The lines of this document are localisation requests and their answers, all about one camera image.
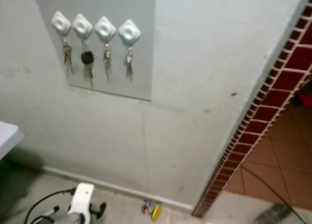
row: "floor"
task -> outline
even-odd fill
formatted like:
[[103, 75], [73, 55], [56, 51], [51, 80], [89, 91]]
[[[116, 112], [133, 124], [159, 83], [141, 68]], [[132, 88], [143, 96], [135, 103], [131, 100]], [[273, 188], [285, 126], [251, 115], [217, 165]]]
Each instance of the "floor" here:
[[[244, 162], [294, 207], [312, 210], [312, 108], [290, 104]], [[226, 190], [282, 204], [268, 188], [240, 169]]]
[[[78, 183], [69, 179], [37, 173], [13, 166], [1, 170], [0, 223], [21, 224], [30, 206], [40, 198], [56, 190], [75, 187]], [[58, 195], [42, 202], [33, 210], [30, 219], [46, 212], [55, 205], [60, 210], [54, 218], [65, 214], [71, 197]], [[97, 224], [152, 224], [148, 215], [141, 214], [141, 199], [121, 195], [96, 188], [92, 203], [98, 205], [105, 201], [107, 208]], [[222, 192], [204, 219], [191, 217], [189, 214], [163, 207], [159, 224], [271, 224], [255, 219], [272, 206], [271, 202], [249, 198], [230, 192]], [[296, 208], [299, 215], [308, 224], [312, 224], [312, 211]], [[281, 224], [300, 224], [300, 220], [290, 213]]]

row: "baseboard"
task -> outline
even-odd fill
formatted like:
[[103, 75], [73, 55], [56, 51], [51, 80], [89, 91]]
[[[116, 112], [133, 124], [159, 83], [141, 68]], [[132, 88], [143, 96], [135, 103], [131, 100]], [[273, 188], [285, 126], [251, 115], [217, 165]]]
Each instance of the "baseboard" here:
[[103, 189], [107, 189], [107, 190], [111, 190], [114, 192], [119, 192], [119, 193], [123, 193], [125, 195], [128, 196], [132, 196], [132, 197], [136, 197], [139, 199], [150, 199], [153, 201], [157, 201], [162, 203], [162, 205], [164, 206], [168, 206], [174, 209], [178, 209], [182, 212], [186, 212], [186, 213], [191, 213], [193, 210], [193, 206], [192, 205], [187, 205], [184, 203], [180, 203], [177, 201], [173, 201], [170, 199], [166, 199], [164, 197], [160, 197], [160, 196], [156, 196], [150, 193], [145, 193], [145, 192], [141, 192], [141, 191], [137, 191], [131, 188], [127, 188], [127, 187], [123, 187], [123, 186], [119, 186], [119, 185], [115, 185], [115, 184], [111, 184], [111, 183], [107, 183], [105, 181], [102, 180], [98, 180], [98, 179], [94, 179], [94, 178], [90, 178], [90, 177], [86, 177], [86, 176], [82, 176], [79, 174], [75, 174], [75, 173], [70, 173], [61, 169], [56, 169], [56, 168], [52, 168], [52, 167], [46, 167], [46, 166], [34, 166], [34, 165], [30, 165], [28, 163], [23, 163], [23, 162], [17, 162], [15, 160], [10, 159], [10, 161], [12, 161], [15, 164], [18, 164], [24, 168], [28, 168], [31, 170], [35, 170], [35, 171], [40, 171], [40, 172], [46, 172], [48, 174], [52, 174], [52, 175], [56, 175], [56, 176], [60, 176], [66, 179], [72, 179], [75, 180], [77, 182], [87, 182], [87, 183], [92, 183], [94, 184], [96, 187], [99, 188], [103, 188]]

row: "white wall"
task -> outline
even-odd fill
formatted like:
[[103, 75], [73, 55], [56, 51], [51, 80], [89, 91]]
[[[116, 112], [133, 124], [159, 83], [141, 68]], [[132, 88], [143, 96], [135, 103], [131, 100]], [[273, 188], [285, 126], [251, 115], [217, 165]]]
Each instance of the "white wall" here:
[[148, 103], [69, 87], [35, 0], [0, 0], [11, 156], [194, 205], [298, 1], [156, 0]]

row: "brick trim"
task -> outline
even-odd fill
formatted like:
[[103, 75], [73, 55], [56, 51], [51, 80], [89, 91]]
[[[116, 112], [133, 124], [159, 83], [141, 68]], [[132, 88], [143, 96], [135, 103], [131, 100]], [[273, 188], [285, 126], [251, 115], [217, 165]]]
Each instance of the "brick trim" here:
[[212, 173], [192, 215], [202, 218], [312, 70], [312, 0]]

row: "black cable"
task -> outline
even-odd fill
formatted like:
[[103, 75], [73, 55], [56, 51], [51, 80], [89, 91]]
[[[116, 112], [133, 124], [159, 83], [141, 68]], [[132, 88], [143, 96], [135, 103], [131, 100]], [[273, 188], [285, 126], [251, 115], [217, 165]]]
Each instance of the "black cable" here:
[[54, 219], [50, 218], [49, 216], [39, 216], [39, 217], [36, 217], [35, 219], [33, 219], [30, 224], [34, 224], [39, 219], [46, 219], [46, 220], [48, 220], [52, 224], [55, 222]]
[[255, 173], [253, 173], [251, 170], [245, 168], [245, 167], [241, 167], [242, 169], [244, 169], [245, 171], [249, 172], [250, 174], [252, 174], [254, 177], [256, 177], [258, 180], [260, 180], [260, 182], [262, 182], [268, 189], [270, 189], [279, 199], [282, 200], [282, 202], [284, 202], [284, 204], [300, 219], [300, 221], [302, 221], [302, 223], [307, 224], [302, 217], [293, 209], [293, 207], [291, 207], [290, 204], [287, 203], [287, 201], [285, 201], [276, 191], [273, 190], [273, 188], [271, 188], [265, 181], [263, 181], [258, 175], [256, 175]]
[[69, 192], [69, 193], [71, 193], [72, 195], [75, 193], [75, 190], [76, 190], [76, 188], [74, 187], [74, 188], [72, 188], [72, 189], [68, 189], [68, 190], [62, 190], [62, 191], [57, 191], [57, 192], [54, 192], [54, 193], [52, 193], [52, 194], [50, 194], [50, 195], [47, 195], [46, 197], [43, 197], [41, 200], [39, 200], [39, 201], [37, 201], [33, 206], [31, 206], [31, 208], [29, 209], [29, 211], [28, 211], [28, 213], [27, 213], [27, 215], [26, 215], [26, 217], [25, 217], [25, 220], [24, 220], [24, 224], [27, 224], [27, 221], [28, 221], [28, 218], [29, 218], [29, 215], [30, 215], [30, 213], [31, 213], [31, 211], [38, 205], [38, 204], [40, 204], [42, 201], [44, 201], [45, 199], [47, 199], [47, 198], [49, 198], [49, 197], [51, 197], [51, 196], [54, 196], [54, 195], [57, 195], [57, 194], [60, 194], [60, 193], [66, 193], [66, 192]]

